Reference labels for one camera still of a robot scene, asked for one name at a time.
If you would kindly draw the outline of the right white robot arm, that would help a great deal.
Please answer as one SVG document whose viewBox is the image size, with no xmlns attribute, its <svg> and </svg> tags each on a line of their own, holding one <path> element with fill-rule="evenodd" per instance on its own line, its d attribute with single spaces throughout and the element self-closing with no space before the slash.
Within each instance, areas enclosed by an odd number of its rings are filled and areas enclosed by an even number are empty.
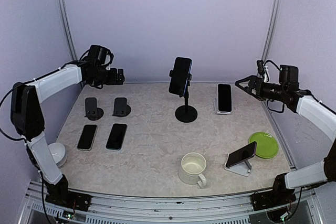
<svg viewBox="0 0 336 224">
<path fill-rule="evenodd" d="M 259 101 L 279 101 L 283 107 L 307 120 L 306 126 L 314 125 L 319 136 L 329 141 L 329 152 L 322 160 L 308 166 L 277 175 L 272 190 L 252 199 L 258 204 L 269 200 L 278 206 L 294 200 L 297 188 L 315 188 L 335 181 L 335 112 L 315 98 L 310 90 L 299 88 L 298 74 L 279 74 L 278 83 L 262 77 L 248 76 L 235 85 Z"/>
</svg>

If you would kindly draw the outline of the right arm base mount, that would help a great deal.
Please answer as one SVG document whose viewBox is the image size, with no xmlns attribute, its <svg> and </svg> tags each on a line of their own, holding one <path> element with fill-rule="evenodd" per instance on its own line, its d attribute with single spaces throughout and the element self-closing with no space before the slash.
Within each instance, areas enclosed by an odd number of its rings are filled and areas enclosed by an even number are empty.
<svg viewBox="0 0 336 224">
<path fill-rule="evenodd" d="M 273 190 L 261 193 L 255 192 L 250 198 L 254 211 L 286 205 L 296 201 L 294 189 L 286 190 L 285 192 L 276 192 Z"/>
</svg>

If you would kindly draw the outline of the dark grey phone stand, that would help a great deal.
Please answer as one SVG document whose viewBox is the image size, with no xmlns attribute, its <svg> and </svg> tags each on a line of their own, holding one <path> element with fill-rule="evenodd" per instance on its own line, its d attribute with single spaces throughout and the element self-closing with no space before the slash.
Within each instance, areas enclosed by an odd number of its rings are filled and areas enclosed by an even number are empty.
<svg viewBox="0 0 336 224">
<path fill-rule="evenodd" d="M 126 117 L 131 113 L 131 107 L 127 104 L 127 98 L 118 97 L 114 100 L 113 116 Z"/>
</svg>

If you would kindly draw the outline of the black phone blue edge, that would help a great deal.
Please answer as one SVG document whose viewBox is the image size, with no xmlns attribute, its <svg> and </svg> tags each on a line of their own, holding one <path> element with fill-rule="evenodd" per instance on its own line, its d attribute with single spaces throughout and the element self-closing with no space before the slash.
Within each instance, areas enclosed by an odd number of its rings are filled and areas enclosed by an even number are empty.
<svg viewBox="0 0 336 224">
<path fill-rule="evenodd" d="M 171 77 L 169 93 L 182 97 L 185 94 L 187 81 L 189 80 L 192 59 L 177 57 L 175 59 L 173 70 L 170 71 Z"/>
</svg>

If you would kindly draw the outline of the grey round-base phone stand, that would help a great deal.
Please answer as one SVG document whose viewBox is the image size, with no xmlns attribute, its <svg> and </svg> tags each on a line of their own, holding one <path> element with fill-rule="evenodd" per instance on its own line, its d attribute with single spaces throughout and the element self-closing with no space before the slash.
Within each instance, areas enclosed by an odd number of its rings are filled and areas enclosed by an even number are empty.
<svg viewBox="0 0 336 224">
<path fill-rule="evenodd" d="M 99 120 L 103 117 L 104 111 L 98 107 L 95 97 L 85 98 L 85 117 L 91 121 Z"/>
</svg>

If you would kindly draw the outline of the black phone white edge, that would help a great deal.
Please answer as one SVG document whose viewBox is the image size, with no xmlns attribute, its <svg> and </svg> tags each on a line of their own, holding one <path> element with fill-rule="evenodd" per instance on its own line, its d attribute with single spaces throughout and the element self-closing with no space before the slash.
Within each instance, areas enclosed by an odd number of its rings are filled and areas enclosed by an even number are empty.
<svg viewBox="0 0 336 224">
<path fill-rule="evenodd" d="M 83 127 L 77 149 L 81 151 L 90 151 L 95 139 L 98 126 L 95 124 L 87 124 Z"/>
</svg>

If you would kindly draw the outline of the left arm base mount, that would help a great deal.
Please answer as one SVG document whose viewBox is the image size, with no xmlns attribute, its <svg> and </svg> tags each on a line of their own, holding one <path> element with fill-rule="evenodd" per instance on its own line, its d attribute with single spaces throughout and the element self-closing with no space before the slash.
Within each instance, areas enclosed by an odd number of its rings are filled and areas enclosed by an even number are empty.
<svg viewBox="0 0 336 224">
<path fill-rule="evenodd" d="M 58 199 L 56 196 L 47 195 L 48 203 L 87 212 L 91 203 L 91 195 L 69 191 L 66 199 Z"/>
</svg>

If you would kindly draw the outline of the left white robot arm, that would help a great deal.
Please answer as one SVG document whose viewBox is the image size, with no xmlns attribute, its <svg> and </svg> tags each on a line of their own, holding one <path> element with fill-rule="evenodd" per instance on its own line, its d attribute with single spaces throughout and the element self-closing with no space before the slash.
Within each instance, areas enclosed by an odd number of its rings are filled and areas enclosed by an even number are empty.
<svg viewBox="0 0 336 224">
<path fill-rule="evenodd" d="M 102 89 L 103 86 L 122 85 L 124 81 L 123 69 L 73 61 L 39 78 L 18 82 L 8 91 L 12 96 L 10 120 L 24 141 L 31 162 L 41 174 L 49 201 L 66 206 L 73 201 L 74 195 L 68 190 L 68 181 L 49 150 L 40 105 L 56 93 L 81 82 Z"/>
</svg>

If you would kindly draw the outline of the black phone landscape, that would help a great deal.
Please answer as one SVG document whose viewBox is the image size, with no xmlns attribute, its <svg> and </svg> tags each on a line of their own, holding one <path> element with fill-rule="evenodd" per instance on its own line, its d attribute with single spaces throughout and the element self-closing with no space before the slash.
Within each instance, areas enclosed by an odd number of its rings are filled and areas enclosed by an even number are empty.
<svg viewBox="0 0 336 224">
<path fill-rule="evenodd" d="M 111 132 L 109 134 L 106 148 L 109 150 L 120 150 L 123 144 L 126 130 L 126 124 L 115 123 L 112 126 Z"/>
</svg>

